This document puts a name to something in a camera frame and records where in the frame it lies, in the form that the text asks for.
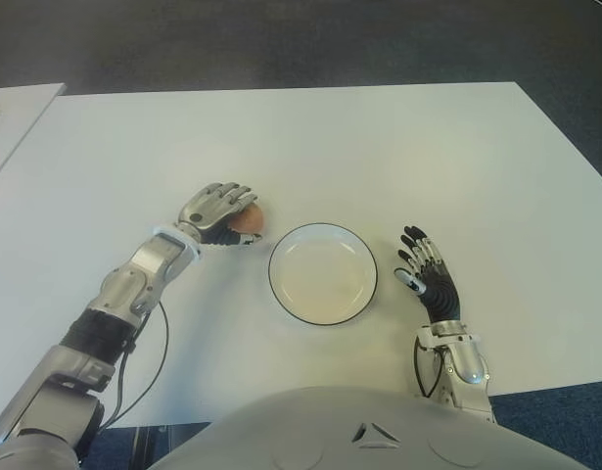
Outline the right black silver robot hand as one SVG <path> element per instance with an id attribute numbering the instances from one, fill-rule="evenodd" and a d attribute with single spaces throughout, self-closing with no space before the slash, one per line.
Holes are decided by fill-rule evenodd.
<path id="1" fill-rule="evenodd" d="M 420 228 L 405 226 L 397 251 L 404 266 L 394 276 L 407 286 L 426 309 L 431 323 L 461 319 L 456 286 L 434 241 Z"/>

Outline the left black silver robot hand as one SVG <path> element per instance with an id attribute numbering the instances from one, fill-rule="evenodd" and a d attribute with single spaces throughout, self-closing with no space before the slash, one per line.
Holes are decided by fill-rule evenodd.
<path id="1" fill-rule="evenodd" d="M 261 239 L 260 228 L 232 228 L 230 223 L 256 199 L 249 186 L 211 183 L 184 205 L 175 226 L 202 245 L 251 245 Z"/>

